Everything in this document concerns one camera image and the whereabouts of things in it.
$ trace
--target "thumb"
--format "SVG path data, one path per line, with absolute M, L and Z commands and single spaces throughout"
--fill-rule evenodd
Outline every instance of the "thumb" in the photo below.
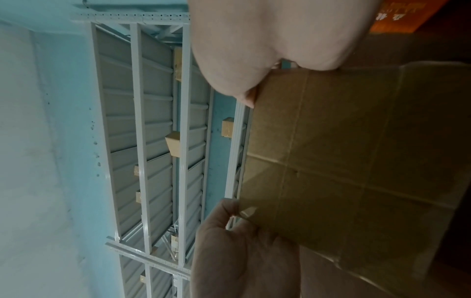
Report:
M 229 219 L 239 212 L 239 200 L 224 199 L 217 204 L 211 214 L 201 224 L 202 229 L 226 228 Z

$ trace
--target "hand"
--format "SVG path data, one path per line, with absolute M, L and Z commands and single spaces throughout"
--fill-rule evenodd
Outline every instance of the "hand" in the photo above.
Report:
M 299 246 L 242 220 L 237 200 L 222 200 L 196 233 L 193 298 L 299 298 Z

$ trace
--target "white wall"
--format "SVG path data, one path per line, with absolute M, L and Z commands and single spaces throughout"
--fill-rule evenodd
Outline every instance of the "white wall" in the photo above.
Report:
M 0 297 L 89 297 L 26 29 L 0 25 Z

